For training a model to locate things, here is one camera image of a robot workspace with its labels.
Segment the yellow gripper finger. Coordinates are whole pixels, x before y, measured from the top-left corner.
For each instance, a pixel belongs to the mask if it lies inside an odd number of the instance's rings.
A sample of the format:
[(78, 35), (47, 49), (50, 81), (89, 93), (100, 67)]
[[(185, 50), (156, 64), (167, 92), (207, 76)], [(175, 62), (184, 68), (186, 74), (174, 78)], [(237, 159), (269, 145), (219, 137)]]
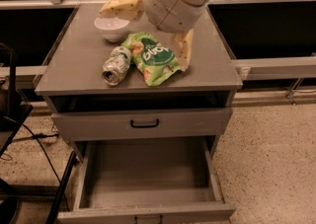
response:
[(142, 0), (110, 0), (101, 8), (101, 18), (137, 21), (143, 14)]
[(174, 35), (174, 43), (177, 50), (179, 51), (177, 53), (177, 58), (182, 71), (186, 71), (188, 69), (191, 61), (193, 37), (193, 30), (189, 30), (186, 33)]

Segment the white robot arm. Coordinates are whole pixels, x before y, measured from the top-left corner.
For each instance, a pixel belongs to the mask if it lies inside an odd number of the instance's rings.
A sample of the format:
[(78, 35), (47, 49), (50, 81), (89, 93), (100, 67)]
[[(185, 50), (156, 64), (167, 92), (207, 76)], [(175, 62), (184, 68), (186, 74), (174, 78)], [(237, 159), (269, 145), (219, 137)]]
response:
[(193, 28), (209, 0), (110, 0), (100, 10), (102, 18), (136, 21), (146, 16), (158, 30), (174, 35), (177, 57), (187, 69), (192, 55)]

